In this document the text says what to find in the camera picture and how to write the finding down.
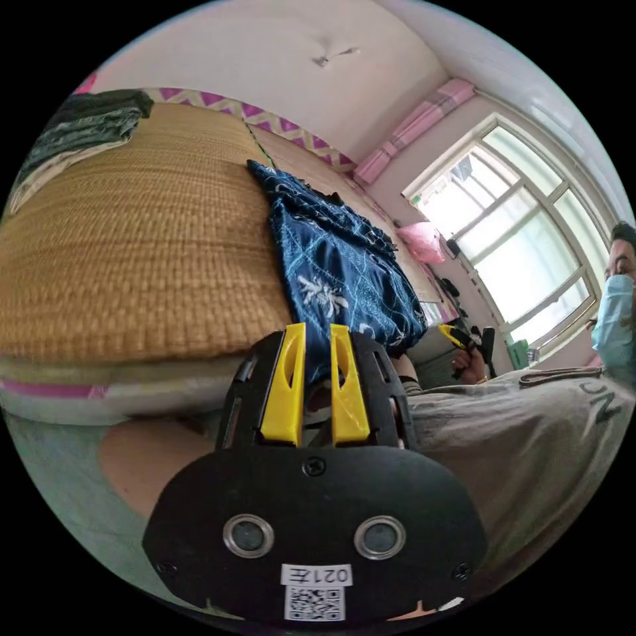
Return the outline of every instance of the pink zigzag border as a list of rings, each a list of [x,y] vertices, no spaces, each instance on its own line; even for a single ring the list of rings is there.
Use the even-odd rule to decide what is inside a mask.
[[[297,131],[297,136],[285,137],[289,141],[301,146],[302,148],[314,153],[317,157],[320,157],[324,162],[328,163],[337,172],[343,173],[350,178],[353,177],[353,171],[356,168],[356,163],[349,157],[339,152],[336,148],[330,146],[326,141],[318,137],[317,135],[306,131],[298,124],[295,124],[284,117],[270,113],[258,106],[248,104],[232,97],[225,97],[224,95],[217,95],[215,93],[206,93],[205,91],[196,91],[184,88],[158,88],[158,89],[146,89],[155,101],[163,101],[168,103],[180,103],[193,105],[188,97],[189,93],[196,93],[199,96],[203,108],[210,108],[215,111],[227,113],[239,117],[245,123],[252,126],[262,128],[270,133],[277,134],[276,128],[280,129],[284,133],[293,133]],[[221,103],[224,101],[231,102],[233,105],[226,105],[221,108]],[[311,139],[311,145],[305,142],[305,139]],[[337,157],[337,160],[333,160],[332,155]]]

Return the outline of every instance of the qr code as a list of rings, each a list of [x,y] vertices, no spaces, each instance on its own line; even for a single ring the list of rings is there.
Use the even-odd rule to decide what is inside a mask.
[[[344,621],[345,589],[288,586],[285,618],[288,621]]]

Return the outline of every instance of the pink curtain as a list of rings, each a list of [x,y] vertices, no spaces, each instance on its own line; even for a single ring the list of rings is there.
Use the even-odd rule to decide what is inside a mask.
[[[95,80],[97,79],[97,73],[91,73],[82,83],[78,86],[74,94],[79,95],[81,93],[90,93]]]
[[[356,181],[372,184],[400,150],[406,148],[474,94],[474,85],[465,79],[452,79],[446,82],[397,127],[389,141],[383,143],[358,165],[354,171]]]

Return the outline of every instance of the window pane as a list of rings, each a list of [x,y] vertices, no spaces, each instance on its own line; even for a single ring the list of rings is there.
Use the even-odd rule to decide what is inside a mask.
[[[589,297],[590,292],[583,279],[580,278],[556,303],[546,307],[534,318],[530,318],[528,322],[520,326],[520,328],[515,329],[511,333],[512,339],[515,342],[527,340],[528,344],[531,345],[549,331],[552,331],[568,316],[571,316]]]
[[[492,172],[499,175],[509,186],[514,186],[519,181],[519,175],[512,172],[508,166],[502,164],[496,157],[493,157],[483,148],[475,146],[471,154],[481,160]]]
[[[414,197],[411,202],[446,239],[483,212],[450,177],[437,180],[433,185],[435,187],[427,189],[428,195],[422,194],[419,199]]]
[[[457,241],[457,245],[475,265],[474,259],[478,254],[493,245],[538,206],[539,202],[525,188],[521,188],[472,230],[466,232]]]
[[[570,226],[576,240],[590,260],[599,285],[603,288],[605,268],[610,254],[590,215],[571,190],[566,190],[565,194],[557,199],[555,207],[563,216],[563,220]]]
[[[475,153],[470,153],[472,177],[486,188],[496,199],[501,197],[510,187],[496,172],[480,161]]]
[[[486,209],[489,205],[494,203],[495,199],[490,195],[475,179],[470,176],[463,183],[457,184],[459,187],[463,187],[468,194],[472,194],[483,209]]]
[[[476,269],[503,319],[511,323],[553,293],[578,267],[565,239],[542,211]]]
[[[550,194],[561,183],[561,177],[534,150],[500,126],[484,141],[517,166],[543,194]]]

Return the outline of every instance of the folded clothes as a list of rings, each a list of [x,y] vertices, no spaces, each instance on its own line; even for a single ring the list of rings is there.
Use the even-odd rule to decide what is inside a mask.
[[[34,170],[63,152],[127,141],[139,119],[150,116],[153,103],[143,91],[71,95],[37,138],[13,189]]]
[[[399,357],[427,330],[391,238],[339,197],[249,160],[268,218],[292,317],[306,326],[305,384],[329,377],[329,325],[347,325]]]
[[[137,108],[140,116],[147,119],[153,104],[149,94],[133,89],[71,95],[53,115],[46,128],[49,129],[59,123],[74,121],[81,117],[104,115],[126,107]]]

